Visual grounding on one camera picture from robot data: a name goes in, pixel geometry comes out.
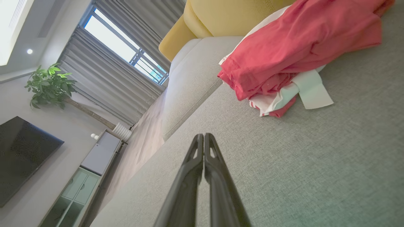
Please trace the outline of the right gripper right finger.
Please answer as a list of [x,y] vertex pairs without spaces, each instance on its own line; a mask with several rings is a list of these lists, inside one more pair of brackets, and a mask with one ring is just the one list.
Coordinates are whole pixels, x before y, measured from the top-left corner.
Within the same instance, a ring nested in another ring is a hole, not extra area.
[[211,133],[204,136],[205,179],[210,186],[211,227],[251,227],[252,224]]

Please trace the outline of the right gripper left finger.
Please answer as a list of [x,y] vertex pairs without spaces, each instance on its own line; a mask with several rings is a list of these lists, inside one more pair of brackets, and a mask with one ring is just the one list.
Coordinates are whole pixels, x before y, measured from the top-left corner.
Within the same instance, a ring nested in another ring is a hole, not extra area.
[[198,185],[203,168],[204,136],[197,134],[156,218],[155,227],[196,226]]

